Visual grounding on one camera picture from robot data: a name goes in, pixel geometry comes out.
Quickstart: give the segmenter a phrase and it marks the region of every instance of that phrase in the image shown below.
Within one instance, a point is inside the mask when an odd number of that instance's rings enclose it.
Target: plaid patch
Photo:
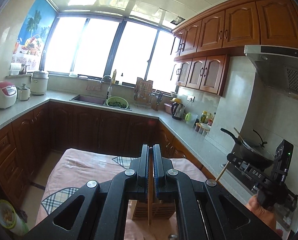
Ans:
[[[57,207],[59,207],[63,202],[65,202],[70,196],[75,193],[79,188],[68,187],[63,188],[54,194],[46,197],[41,201],[41,205],[44,207],[47,214],[51,214]]]
[[[118,163],[121,167],[128,169],[130,167],[130,163],[132,160],[136,158],[131,158],[131,157],[122,157],[122,156],[117,156],[115,158],[112,158],[113,161]]]

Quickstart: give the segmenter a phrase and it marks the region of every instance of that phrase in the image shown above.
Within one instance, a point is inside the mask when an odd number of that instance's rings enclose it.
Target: white countertop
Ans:
[[[221,165],[227,162],[226,153],[222,152],[214,145],[217,145],[209,137],[204,137],[188,126],[185,121],[172,119],[170,114],[164,111],[154,111],[151,108],[137,107],[130,105],[132,111],[110,108],[107,106],[94,105],[70,101],[77,96],[65,92],[48,90],[43,96],[31,95],[28,101],[18,101],[7,109],[0,109],[0,129],[13,120],[31,111],[32,109],[48,102],[54,101],[70,105],[85,106],[90,108],[102,109],[111,112],[126,113],[159,119],[173,135],[204,165],[215,177],[221,172]],[[245,190],[228,172],[225,172],[221,179],[221,184],[241,203],[248,202],[251,194]]]

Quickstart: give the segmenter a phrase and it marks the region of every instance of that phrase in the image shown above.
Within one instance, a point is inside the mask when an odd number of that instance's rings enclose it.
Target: wok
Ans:
[[[257,133],[255,130],[253,131],[259,135],[261,143],[255,143],[246,138],[243,138],[241,141],[239,141],[232,132],[224,128],[221,128],[220,130],[228,134],[235,143],[240,145],[241,157],[246,162],[262,171],[273,164],[273,156],[264,149],[264,144],[267,142],[264,142],[259,133]]]

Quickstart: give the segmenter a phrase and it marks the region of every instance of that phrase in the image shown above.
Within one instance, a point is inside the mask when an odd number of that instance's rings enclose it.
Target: wall mural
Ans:
[[[41,54],[57,12],[46,0],[35,0],[20,29],[11,62],[27,66],[27,71],[38,70]]]

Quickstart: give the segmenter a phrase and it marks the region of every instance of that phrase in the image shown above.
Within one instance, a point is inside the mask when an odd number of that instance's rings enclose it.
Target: tiled floor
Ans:
[[[45,187],[50,173],[61,157],[61,153],[52,151],[41,166],[33,182]],[[28,192],[22,203],[21,209],[25,211],[28,216],[27,225],[29,229],[32,229],[36,224],[36,218],[43,193],[44,190],[34,186],[29,186]]]

